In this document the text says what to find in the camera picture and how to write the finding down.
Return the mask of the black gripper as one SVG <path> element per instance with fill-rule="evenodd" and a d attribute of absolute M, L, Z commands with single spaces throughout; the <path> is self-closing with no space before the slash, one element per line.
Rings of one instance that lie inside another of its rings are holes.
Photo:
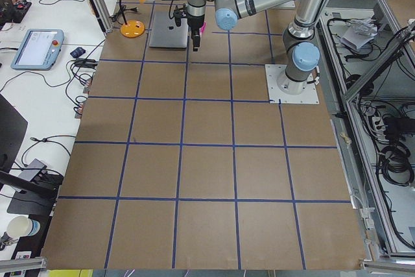
<path fill-rule="evenodd" d="M 191 13 L 189 13 L 187 5 L 183 4 L 182 6 L 175 6 L 173 11 L 173 19 L 177 27 L 181 26 L 182 19 L 187 20 L 187 24 L 191 29 L 193 51 L 197 51 L 197 48 L 200 47 L 200 37 L 202 35 L 202 29 L 205 25 L 205 15 L 194 16 Z"/>

